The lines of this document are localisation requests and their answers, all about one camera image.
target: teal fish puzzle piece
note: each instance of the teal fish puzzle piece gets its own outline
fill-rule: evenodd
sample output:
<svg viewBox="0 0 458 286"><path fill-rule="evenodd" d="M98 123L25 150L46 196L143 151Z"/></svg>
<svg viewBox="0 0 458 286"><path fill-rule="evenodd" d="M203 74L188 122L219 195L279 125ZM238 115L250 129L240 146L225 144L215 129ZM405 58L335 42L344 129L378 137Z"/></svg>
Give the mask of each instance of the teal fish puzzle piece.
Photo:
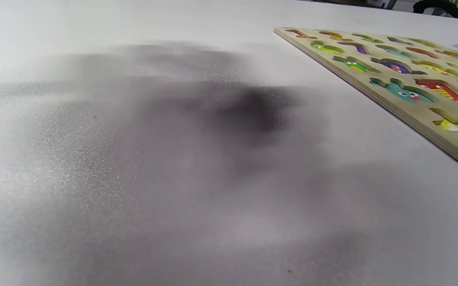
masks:
<svg viewBox="0 0 458 286"><path fill-rule="evenodd" d="M374 83L371 81L372 85L376 85L378 87L382 87L381 85ZM408 89L403 89L400 85L396 83L390 83L389 86L385 87L389 92L398 96L400 99L405 100L407 102L415 103L415 102L428 102L433 103L433 101L428 98L427 96L414 92Z"/></svg>

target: black object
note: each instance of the black object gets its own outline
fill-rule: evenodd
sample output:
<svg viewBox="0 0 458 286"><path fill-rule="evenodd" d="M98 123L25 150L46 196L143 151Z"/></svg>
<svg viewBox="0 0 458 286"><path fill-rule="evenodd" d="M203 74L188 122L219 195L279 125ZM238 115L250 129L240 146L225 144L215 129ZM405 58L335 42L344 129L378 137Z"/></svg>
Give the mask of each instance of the black object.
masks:
<svg viewBox="0 0 458 286"><path fill-rule="evenodd" d="M458 8L447 0L422 0L413 5L413 13L422 14L427 8L441 8L454 18L458 18Z"/></svg>

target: white table surface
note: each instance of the white table surface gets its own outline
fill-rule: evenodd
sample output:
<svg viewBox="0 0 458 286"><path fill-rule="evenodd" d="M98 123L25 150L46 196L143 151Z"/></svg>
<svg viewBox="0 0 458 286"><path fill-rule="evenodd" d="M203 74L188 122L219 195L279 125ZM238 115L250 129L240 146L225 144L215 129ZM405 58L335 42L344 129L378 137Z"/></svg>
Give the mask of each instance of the white table surface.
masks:
<svg viewBox="0 0 458 286"><path fill-rule="evenodd" d="M458 19L312 2L0 0L0 285L458 286L458 163L274 27L458 44ZM80 171L65 162L80 158L33 151L44 128L82 137L72 118L90 109L5 86L54 80L58 54L172 40L237 52L254 83L308 91L295 128L310 145L288 162L318 196L300 183L253 191L276 179L264 176L215 207L149 203L131 185L72 185Z"/></svg>

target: wooden puzzle board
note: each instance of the wooden puzzle board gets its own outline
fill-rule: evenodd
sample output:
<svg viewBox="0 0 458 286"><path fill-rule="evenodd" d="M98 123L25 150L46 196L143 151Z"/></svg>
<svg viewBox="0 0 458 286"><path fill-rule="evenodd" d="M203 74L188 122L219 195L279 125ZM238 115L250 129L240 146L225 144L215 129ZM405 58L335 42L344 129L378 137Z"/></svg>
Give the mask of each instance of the wooden puzzle board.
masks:
<svg viewBox="0 0 458 286"><path fill-rule="evenodd" d="M395 36L284 27L275 33L458 161L458 51Z"/></svg>

